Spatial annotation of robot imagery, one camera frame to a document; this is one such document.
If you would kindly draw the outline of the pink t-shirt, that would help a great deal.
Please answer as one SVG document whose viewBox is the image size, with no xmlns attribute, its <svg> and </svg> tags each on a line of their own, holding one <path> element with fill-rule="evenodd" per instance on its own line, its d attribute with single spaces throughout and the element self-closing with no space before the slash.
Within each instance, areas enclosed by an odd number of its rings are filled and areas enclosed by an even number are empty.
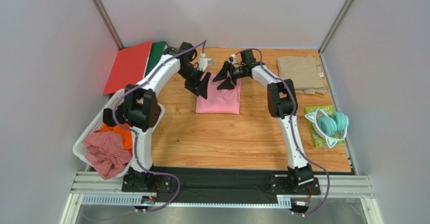
<svg viewBox="0 0 430 224">
<path fill-rule="evenodd" d="M 213 82 L 214 74 L 209 78 L 207 99 L 197 97 L 195 112 L 197 114 L 240 114 L 242 79 L 231 90 L 218 90 L 221 81 Z"/>
</svg>

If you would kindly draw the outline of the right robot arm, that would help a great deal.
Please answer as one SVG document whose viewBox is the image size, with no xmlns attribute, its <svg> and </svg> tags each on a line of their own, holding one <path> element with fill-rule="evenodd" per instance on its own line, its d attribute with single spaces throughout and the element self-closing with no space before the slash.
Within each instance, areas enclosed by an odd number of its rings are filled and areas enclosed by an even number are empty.
<svg viewBox="0 0 430 224">
<path fill-rule="evenodd" d="M 288 157 L 288 174 L 284 180 L 291 192 L 312 193 L 316 186 L 314 173 L 306 157 L 297 124 L 297 98 L 290 79 L 282 79 L 274 74 L 262 60 L 257 60 L 253 49 L 244 49 L 224 62 L 214 81 L 220 81 L 218 89 L 232 90 L 239 79 L 250 77 L 267 89 L 267 107 L 270 115 L 277 120 L 282 131 Z"/>
</svg>

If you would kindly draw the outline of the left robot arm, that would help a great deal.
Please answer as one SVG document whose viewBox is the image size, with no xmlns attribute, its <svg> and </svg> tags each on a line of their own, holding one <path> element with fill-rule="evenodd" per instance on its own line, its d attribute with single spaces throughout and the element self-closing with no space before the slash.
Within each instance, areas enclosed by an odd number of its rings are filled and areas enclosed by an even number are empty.
<svg viewBox="0 0 430 224">
<path fill-rule="evenodd" d="M 205 42 L 193 46 L 182 42 L 179 47 L 167 47 L 157 66 L 137 84 L 128 84 L 124 94 L 117 100 L 122 104 L 122 116 L 132 133 L 133 153 L 131 165 L 123 177 L 122 192 L 156 192 L 171 190 L 171 182 L 180 180 L 170 173 L 153 169 L 151 156 L 152 136 L 165 113 L 157 96 L 175 74 L 185 80 L 185 88 L 203 99 L 208 98 L 210 74 L 192 64 L 197 57 L 197 48 L 204 48 Z"/>
</svg>

